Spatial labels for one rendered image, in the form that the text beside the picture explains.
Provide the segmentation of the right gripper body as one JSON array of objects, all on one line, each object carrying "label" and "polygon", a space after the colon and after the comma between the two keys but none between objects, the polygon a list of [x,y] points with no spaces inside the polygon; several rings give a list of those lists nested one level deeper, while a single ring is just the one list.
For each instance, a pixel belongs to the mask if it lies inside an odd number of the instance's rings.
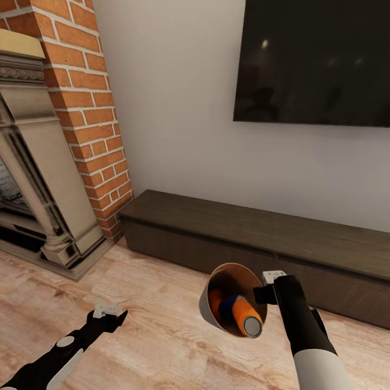
[{"label": "right gripper body", "polygon": [[255,300],[256,304],[270,304],[270,305],[278,305],[277,301],[274,302],[271,299],[271,296],[269,294],[270,287],[273,288],[274,283],[269,284],[265,287],[255,287],[253,288],[253,292],[255,294]]}]

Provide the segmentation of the trash can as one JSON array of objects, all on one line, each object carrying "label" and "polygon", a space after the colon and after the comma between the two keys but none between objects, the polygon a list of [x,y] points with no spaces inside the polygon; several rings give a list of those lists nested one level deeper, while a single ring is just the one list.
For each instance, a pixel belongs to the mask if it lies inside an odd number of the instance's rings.
[{"label": "trash can", "polygon": [[222,331],[237,337],[246,337],[238,324],[234,320],[223,321],[218,323],[214,315],[211,312],[210,305],[207,297],[207,290],[213,287],[219,288],[223,300],[237,294],[246,296],[249,304],[259,313],[262,319],[262,326],[265,325],[268,315],[268,304],[256,304],[255,294],[253,288],[262,287],[263,285],[254,275],[254,273],[247,267],[237,263],[227,263],[217,267],[217,270],[211,274],[206,287],[199,299],[199,310],[202,317],[213,326],[221,329]]}]

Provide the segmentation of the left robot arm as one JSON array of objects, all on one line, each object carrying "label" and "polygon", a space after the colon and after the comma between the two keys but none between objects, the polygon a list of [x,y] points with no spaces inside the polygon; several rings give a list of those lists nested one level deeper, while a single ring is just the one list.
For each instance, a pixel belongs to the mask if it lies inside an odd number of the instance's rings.
[{"label": "left robot arm", "polygon": [[54,350],[27,364],[0,390],[56,390],[81,362],[87,347],[103,333],[113,333],[123,324],[128,310],[123,314],[120,305],[97,303],[95,311],[88,313],[80,330],[74,330],[55,343]]}]

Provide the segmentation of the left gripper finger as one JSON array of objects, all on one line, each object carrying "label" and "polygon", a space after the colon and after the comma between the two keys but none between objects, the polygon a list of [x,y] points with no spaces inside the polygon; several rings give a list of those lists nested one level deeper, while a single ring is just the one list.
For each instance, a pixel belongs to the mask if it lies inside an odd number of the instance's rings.
[{"label": "left gripper finger", "polygon": [[[128,310],[124,311],[123,314],[121,314],[118,318],[117,318],[117,325],[120,325],[121,323],[123,323],[124,319],[126,318],[126,315],[128,313]],[[117,327],[116,325],[116,327]]]}]

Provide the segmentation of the can of soda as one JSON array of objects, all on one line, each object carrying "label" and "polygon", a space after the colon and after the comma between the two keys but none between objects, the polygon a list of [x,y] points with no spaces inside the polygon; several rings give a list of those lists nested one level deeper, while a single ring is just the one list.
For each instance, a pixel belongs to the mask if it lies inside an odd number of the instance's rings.
[{"label": "can of soda", "polygon": [[221,323],[224,321],[223,318],[221,318],[220,313],[219,313],[219,304],[222,301],[222,295],[219,291],[219,288],[213,287],[207,290],[207,297],[208,297],[208,302],[210,305],[210,309],[212,314],[214,315],[215,320],[218,323]]},{"label": "can of soda", "polygon": [[234,320],[234,316],[233,316],[233,313],[232,313],[232,307],[233,307],[233,304],[235,302],[237,302],[238,300],[245,300],[248,302],[248,299],[246,298],[246,296],[242,295],[242,294],[237,294],[235,296],[231,296],[229,298],[227,298],[227,300],[223,300],[220,302],[219,304],[219,313],[220,313],[220,316],[222,319],[224,319],[224,321],[231,321],[231,320]]},{"label": "can of soda", "polygon": [[262,334],[262,319],[249,302],[238,300],[233,304],[232,313],[235,322],[246,337],[256,339]]}]

